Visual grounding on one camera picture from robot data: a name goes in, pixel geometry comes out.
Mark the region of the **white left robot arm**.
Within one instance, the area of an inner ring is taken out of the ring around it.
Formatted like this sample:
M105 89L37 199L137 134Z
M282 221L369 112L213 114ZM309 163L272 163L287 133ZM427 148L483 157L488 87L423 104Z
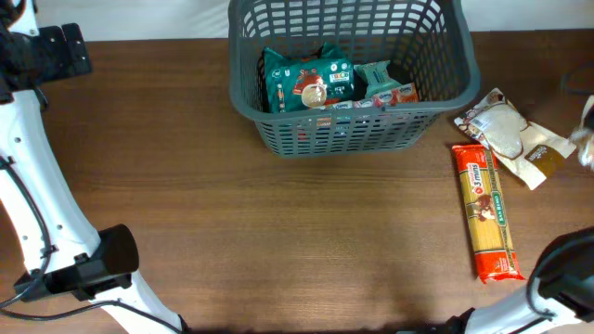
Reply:
M42 113L44 83L91 73L76 23L41 28L33 0L1 4L1 202L19 238L25 273L15 302L70 294L83 303L66 318L102 309L129 333L187 333L139 272L126 225L96 230L75 201L49 145Z

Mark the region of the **multicolour tissue multipack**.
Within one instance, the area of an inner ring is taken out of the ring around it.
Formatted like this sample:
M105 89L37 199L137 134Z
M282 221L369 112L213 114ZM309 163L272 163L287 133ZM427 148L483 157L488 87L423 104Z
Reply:
M338 102L322 106L320 109L364 109L372 107L382 108L393 107L397 104L403 103L417 103L419 101L420 100L416 86L413 83L408 83L358 101L348 100Z

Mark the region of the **light blue snack bar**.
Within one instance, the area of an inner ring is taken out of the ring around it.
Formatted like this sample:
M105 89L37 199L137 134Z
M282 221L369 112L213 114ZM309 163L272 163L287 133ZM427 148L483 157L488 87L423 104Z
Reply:
M355 72L367 85L365 98L402 85L390 76L389 65L389 60L354 65Z

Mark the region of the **green Nescafe coffee bag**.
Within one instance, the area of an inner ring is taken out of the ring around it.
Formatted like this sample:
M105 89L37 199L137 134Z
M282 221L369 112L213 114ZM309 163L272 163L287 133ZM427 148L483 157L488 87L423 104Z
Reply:
M323 44L312 58L285 58L270 47L263 56L271 113L320 109L355 93L354 64L336 45Z

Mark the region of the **grey plastic basket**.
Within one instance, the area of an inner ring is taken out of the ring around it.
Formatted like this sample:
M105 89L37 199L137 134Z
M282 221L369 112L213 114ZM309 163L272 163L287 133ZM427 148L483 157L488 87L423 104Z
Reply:
M398 150L412 146L444 112L477 96L481 74L458 1L231 0L229 93L266 146L283 158ZM419 99L394 107L273 113L264 50L307 58L324 44L355 63L387 60L391 76Z

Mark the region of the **white rice pouch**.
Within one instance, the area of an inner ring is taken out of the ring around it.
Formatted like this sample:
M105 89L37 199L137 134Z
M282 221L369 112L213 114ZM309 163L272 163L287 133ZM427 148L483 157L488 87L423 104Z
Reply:
M499 162L534 190L576 150L567 138L524 118L501 90L491 90L454 124L490 149Z

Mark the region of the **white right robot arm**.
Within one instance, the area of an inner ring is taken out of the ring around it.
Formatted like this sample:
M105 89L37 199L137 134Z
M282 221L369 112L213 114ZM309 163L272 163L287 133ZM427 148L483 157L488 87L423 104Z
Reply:
M491 306L448 320L444 333L544 333L593 321L593 229L555 238L526 285Z

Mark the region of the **beige brown nut pouch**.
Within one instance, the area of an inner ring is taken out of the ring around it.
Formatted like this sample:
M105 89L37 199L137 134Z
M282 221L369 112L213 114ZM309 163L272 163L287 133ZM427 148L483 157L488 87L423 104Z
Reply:
M588 97L580 124L570 136L570 141L578 149L577 158L580 164L590 170L593 170L593 100L594 96Z

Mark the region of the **orange San Remo spaghetti pack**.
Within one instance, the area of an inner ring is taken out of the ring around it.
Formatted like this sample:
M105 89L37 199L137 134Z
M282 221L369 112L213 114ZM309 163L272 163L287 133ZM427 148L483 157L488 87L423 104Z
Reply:
M495 155L482 145L452 147L478 278L522 280Z

